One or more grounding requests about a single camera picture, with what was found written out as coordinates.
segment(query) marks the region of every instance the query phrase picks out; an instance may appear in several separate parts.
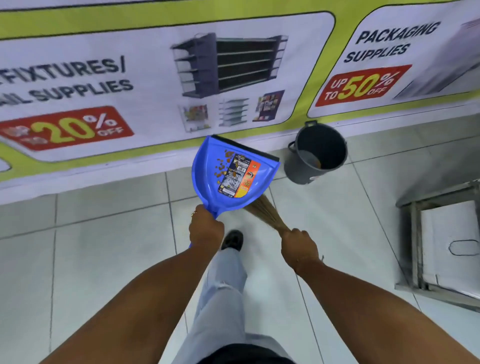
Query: yellow number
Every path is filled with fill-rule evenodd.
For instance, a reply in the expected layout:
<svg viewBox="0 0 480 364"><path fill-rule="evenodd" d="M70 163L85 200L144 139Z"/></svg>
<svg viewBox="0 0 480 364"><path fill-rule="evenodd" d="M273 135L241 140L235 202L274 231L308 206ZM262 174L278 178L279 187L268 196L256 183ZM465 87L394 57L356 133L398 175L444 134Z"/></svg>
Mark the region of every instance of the yellow number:
<svg viewBox="0 0 480 364"><path fill-rule="evenodd" d="M71 136L61 136L61 130L49 122L37 121L32 124L31 128L36 133L42 132L44 129L50 130L52 132L50 135L50 141L52 143L66 143L75 140Z"/></svg>
<svg viewBox="0 0 480 364"><path fill-rule="evenodd" d="M361 81L362 79L363 79L363 76L355 76L355 77L350 78L348 80L347 84L345 85L345 87L342 90L342 91L347 91L347 90L350 90L350 91L347 92L347 93L340 92L338 94L338 98L340 100L343 100L343 99L349 97L351 94L353 94L355 92L355 90L357 89L357 85L353 85L353 83L357 82L357 81Z"/></svg>
<svg viewBox="0 0 480 364"><path fill-rule="evenodd" d="M73 135L79 139L91 139L95 136L95 132L83 121L74 118L63 118L59 121L60 126L63 130L65 130L68 134ZM70 124L77 125L80 129L84 131L85 134L80 134L74 128L70 126Z"/></svg>
<svg viewBox="0 0 480 364"><path fill-rule="evenodd" d="M365 78L365 80L360 84L359 88L357 88L357 90L355 91L354 96L360 97L365 95L367 92L370 91L373 85L377 83L379 78L380 78L380 75L378 73Z"/></svg>

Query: dustpan label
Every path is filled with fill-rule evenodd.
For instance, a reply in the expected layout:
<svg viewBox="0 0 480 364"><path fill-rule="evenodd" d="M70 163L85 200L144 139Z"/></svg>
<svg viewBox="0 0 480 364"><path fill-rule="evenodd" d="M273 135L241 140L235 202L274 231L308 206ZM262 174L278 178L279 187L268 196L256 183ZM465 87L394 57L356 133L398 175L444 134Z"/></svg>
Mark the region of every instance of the dustpan label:
<svg viewBox="0 0 480 364"><path fill-rule="evenodd" d="M244 197L252 186L260 163L235 154L218 191L228 197Z"/></svg>

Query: broom bristles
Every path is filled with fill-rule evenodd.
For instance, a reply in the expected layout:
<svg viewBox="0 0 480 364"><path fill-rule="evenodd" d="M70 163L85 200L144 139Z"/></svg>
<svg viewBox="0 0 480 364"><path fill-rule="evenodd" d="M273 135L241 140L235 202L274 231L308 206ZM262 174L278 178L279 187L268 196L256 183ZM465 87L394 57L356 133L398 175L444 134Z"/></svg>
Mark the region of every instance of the broom bristles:
<svg viewBox="0 0 480 364"><path fill-rule="evenodd" d="M278 211L264 194L251 204L245 206L244 209L259 218L265 224L277 230L280 235L285 231L290 231L278 214Z"/></svg>

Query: trash bin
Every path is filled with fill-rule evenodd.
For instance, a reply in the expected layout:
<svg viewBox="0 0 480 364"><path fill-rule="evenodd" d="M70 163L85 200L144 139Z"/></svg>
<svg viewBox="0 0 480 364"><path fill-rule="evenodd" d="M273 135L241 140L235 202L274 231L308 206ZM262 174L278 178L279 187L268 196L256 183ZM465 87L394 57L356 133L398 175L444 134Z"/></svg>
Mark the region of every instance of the trash bin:
<svg viewBox="0 0 480 364"><path fill-rule="evenodd" d="M308 184L321 175L340 168L347 159L347 142L342 135L317 120L307 121L294 142L288 145L285 174L297 184Z"/></svg>

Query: ripped jeans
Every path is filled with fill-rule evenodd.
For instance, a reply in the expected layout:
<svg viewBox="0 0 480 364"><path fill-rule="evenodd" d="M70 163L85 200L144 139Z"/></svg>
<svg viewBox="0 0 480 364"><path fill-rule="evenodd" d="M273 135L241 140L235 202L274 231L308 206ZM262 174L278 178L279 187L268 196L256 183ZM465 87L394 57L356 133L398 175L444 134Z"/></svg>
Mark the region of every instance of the ripped jeans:
<svg viewBox="0 0 480 364"><path fill-rule="evenodd" d="M229 344L253 344L289 355L270 336L245 332L243 288L247 272L237 250L215 254L197 305L195 320L172 364L197 364Z"/></svg>

